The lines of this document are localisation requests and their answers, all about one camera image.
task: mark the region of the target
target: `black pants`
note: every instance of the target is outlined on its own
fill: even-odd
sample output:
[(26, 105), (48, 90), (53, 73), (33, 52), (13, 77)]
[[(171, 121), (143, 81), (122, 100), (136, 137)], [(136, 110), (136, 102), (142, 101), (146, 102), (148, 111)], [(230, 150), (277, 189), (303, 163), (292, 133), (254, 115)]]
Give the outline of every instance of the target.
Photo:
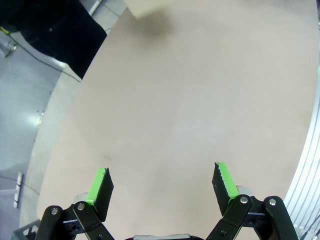
[(68, 64), (81, 79), (107, 37), (79, 0), (71, 0), (58, 22), (21, 34), (39, 52)]

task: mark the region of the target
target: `table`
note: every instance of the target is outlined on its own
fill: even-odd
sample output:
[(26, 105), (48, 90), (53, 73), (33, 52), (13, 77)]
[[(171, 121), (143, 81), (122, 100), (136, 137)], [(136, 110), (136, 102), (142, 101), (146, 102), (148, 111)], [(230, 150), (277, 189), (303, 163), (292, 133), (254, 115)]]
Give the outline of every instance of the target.
[(258, 199), (284, 198), (313, 110), (318, 34), (312, 0), (185, 0), (142, 20), (125, 11), (64, 123), (38, 216), (67, 208), (106, 167), (116, 240), (205, 238), (221, 218), (214, 161)]

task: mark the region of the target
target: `green tape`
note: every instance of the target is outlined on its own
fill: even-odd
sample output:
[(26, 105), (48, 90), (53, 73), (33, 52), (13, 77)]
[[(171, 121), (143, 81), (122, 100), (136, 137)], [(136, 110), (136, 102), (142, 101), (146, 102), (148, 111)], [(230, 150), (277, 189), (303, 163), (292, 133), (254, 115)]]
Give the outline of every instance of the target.
[(91, 205), (92, 207), (95, 208), (95, 201), (97, 199), (100, 187), (101, 187), (101, 183), (104, 179), (104, 176), (106, 174), (106, 169), (105, 168), (99, 168), (99, 170), (97, 171), (94, 181), (91, 185), (90, 191), (88, 193), (88, 196), (86, 197), (86, 202)]
[(239, 195), (239, 191), (238, 191), (234, 181), (232, 180), (231, 174), (228, 170), (226, 163), (225, 162), (217, 162), (217, 164), (219, 166), (221, 177), (224, 182), (224, 186), (226, 188), (228, 196), (229, 196), (230, 200), (232, 200)]

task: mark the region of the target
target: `dark clothing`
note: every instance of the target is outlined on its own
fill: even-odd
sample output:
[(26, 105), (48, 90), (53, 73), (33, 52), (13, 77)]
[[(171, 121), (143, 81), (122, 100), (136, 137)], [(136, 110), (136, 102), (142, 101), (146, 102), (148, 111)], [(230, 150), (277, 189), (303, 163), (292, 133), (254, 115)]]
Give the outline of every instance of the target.
[(25, 8), (7, 23), (36, 50), (67, 63), (82, 79), (107, 37), (104, 29), (79, 0), (23, 1)]

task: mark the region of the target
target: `person's leg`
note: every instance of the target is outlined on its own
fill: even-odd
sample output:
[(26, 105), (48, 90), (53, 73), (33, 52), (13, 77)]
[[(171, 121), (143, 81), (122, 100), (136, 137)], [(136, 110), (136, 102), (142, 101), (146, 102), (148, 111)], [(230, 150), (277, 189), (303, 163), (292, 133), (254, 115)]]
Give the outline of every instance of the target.
[(84, 77), (107, 37), (79, 0), (71, 1), (67, 14), (52, 27), (52, 33), (67, 52), (66, 63), (80, 78)]

